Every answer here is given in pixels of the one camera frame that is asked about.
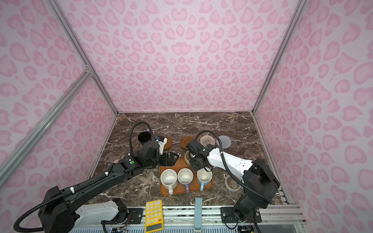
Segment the white mug blue handle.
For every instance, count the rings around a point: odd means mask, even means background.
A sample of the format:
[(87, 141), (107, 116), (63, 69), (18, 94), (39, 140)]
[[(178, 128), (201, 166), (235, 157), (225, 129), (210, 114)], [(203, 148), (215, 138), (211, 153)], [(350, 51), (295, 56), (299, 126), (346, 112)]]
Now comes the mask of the white mug blue handle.
[(203, 168), (197, 171), (197, 179), (199, 184), (201, 185), (200, 191), (203, 191), (205, 187), (207, 187), (212, 181), (212, 170), (210, 168)]

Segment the multicolour braided coaster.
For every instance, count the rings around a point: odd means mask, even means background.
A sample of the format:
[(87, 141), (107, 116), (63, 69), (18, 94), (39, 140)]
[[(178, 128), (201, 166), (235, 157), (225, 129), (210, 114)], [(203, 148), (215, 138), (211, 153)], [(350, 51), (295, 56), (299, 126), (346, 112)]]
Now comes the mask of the multicolour braided coaster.
[(200, 138), (200, 144), (204, 147), (206, 147), (207, 145), (213, 145), (214, 146), (216, 144), (216, 141), (215, 141), (213, 136), (204, 135)]

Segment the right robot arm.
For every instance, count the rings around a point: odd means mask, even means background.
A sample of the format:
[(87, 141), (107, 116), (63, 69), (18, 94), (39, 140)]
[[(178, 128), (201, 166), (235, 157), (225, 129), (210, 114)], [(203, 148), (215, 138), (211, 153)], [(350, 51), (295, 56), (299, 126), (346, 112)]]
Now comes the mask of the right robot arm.
[(217, 146), (203, 146), (195, 139), (186, 148), (194, 171), (207, 171), (207, 167), (224, 169), (243, 188), (243, 196), (233, 207), (233, 215), (238, 221), (254, 218), (255, 209), (266, 209), (270, 204), (275, 204), (274, 197), (280, 182), (264, 160), (238, 158)]

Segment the black mug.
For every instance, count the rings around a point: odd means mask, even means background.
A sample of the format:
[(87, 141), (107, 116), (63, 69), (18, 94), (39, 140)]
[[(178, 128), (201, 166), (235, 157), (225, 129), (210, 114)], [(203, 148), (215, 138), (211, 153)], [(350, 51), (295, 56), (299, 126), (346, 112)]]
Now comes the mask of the black mug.
[(152, 135), (149, 131), (141, 132), (138, 135), (138, 141), (141, 145), (145, 144), (148, 141), (152, 141), (152, 140), (153, 140), (153, 138), (152, 138)]

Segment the grey round coaster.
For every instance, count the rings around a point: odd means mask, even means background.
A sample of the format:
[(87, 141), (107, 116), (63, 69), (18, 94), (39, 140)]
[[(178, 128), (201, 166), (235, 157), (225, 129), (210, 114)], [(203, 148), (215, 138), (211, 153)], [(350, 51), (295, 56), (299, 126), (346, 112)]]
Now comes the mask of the grey round coaster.
[(219, 140), (217, 140), (218, 147), (222, 149), (228, 149), (232, 145), (232, 141), (228, 136), (219, 136)]

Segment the aluminium diagonal frame bar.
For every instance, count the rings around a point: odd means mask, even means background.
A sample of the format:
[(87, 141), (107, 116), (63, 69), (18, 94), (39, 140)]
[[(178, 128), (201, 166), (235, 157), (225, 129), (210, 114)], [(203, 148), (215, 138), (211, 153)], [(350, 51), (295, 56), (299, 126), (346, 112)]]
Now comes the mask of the aluminium diagonal frame bar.
[(50, 129), (50, 127), (66, 109), (67, 105), (70, 104), (71, 100), (73, 100), (77, 93), (82, 89), (85, 83), (92, 77), (91, 72), (91, 69), (84, 71), (80, 78), (70, 87), (70, 89), (60, 98), (60, 100), (56, 102), (56, 104), (42, 118), (31, 133), (18, 144), (18, 147), (12, 152), (10, 157), (1, 167), (1, 187), (4, 187), (5, 183), (18, 169), (30, 151)]

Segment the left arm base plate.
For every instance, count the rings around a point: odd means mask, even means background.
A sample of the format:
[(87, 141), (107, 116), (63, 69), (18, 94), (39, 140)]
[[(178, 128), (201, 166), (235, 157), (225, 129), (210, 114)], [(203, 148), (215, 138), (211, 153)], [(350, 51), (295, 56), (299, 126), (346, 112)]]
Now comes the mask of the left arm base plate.
[(119, 210), (112, 220), (103, 220), (101, 224), (140, 224), (142, 220), (142, 208), (126, 208), (125, 210)]

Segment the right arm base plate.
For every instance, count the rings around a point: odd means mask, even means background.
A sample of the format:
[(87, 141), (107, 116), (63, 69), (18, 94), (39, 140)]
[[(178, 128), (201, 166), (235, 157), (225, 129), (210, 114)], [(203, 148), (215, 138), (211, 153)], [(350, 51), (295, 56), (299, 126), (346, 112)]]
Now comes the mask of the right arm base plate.
[(253, 223), (254, 220), (256, 223), (262, 222), (261, 214), (258, 209), (243, 213), (234, 207), (221, 207), (220, 215), (223, 223)]

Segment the aluminium front rail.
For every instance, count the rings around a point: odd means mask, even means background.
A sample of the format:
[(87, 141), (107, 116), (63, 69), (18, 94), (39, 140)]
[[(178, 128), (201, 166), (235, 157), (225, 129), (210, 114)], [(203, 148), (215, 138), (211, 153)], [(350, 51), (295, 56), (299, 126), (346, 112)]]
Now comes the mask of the aluminium front rail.
[[(202, 206), (203, 233), (239, 233), (248, 231), (254, 223), (223, 223), (220, 215), (221, 206)], [(270, 205), (259, 209), (262, 222), (257, 223), (255, 232), (262, 233), (309, 233), (304, 215), (298, 205)], [(193, 233), (194, 206), (164, 206), (163, 233)], [(103, 229), (99, 221), (77, 227), (74, 233), (143, 233), (145, 217), (140, 224), (111, 224)]]

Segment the dark wooden coaster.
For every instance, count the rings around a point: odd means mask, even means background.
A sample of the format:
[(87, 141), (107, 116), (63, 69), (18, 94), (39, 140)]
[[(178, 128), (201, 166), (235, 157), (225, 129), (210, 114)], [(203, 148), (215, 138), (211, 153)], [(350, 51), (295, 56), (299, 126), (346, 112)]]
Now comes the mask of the dark wooden coaster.
[(169, 150), (173, 145), (173, 140), (170, 137), (165, 137), (164, 150)]

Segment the yellow calculator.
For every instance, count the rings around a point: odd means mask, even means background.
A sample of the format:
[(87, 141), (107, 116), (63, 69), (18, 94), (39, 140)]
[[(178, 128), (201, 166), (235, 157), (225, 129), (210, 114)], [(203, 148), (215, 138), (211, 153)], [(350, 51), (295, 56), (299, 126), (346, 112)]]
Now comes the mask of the yellow calculator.
[(145, 232), (154, 233), (164, 228), (163, 203), (161, 200), (147, 202), (145, 206)]

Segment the light blue bar tool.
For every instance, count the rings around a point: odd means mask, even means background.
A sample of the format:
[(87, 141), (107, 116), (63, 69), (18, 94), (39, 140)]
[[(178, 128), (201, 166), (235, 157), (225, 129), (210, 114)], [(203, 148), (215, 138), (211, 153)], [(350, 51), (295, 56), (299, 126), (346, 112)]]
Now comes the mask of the light blue bar tool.
[(202, 205), (203, 205), (203, 198), (196, 197), (195, 207), (194, 207), (194, 229), (193, 229), (195, 233), (202, 232)]

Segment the cream yellow mug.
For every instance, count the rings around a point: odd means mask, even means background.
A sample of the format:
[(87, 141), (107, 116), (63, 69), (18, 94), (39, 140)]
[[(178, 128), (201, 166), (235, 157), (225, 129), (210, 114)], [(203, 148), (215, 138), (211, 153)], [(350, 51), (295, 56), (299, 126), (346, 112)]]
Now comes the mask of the cream yellow mug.
[(191, 164), (190, 164), (190, 152), (187, 151), (184, 155), (184, 161), (185, 161), (185, 164), (187, 165), (187, 167), (191, 168)]

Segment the brown wooden coaster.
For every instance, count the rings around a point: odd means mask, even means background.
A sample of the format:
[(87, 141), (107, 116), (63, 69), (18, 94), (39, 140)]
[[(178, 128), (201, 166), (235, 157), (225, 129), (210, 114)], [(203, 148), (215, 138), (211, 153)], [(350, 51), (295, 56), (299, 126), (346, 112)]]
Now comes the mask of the brown wooden coaster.
[(180, 147), (182, 148), (182, 149), (184, 149), (184, 150), (186, 150), (187, 149), (187, 144), (190, 142), (190, 141), (192, 141), (194, 139), (194, 137), (192, 137), (192, 136), (184, 136), (184, 137), (182, 137), (182, 139), (180, 140)]

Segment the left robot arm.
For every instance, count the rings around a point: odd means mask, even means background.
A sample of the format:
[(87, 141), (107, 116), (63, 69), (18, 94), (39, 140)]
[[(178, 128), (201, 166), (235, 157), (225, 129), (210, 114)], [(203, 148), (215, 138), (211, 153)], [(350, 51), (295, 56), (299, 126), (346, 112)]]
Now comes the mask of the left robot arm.
[(161, 152), (157, 142), (149, 141), (139, 151), (113, 164), (107, 172), (82, 183), (62, 190), (50, 189), (44, 200), (49, 204), (42, 207), (38, 216), (45, 233), (68, 233), (82, 220), (88, 220), (81, 207), (104, 191), (142, 174), (157, 166), (172, 167), (179, 155)]

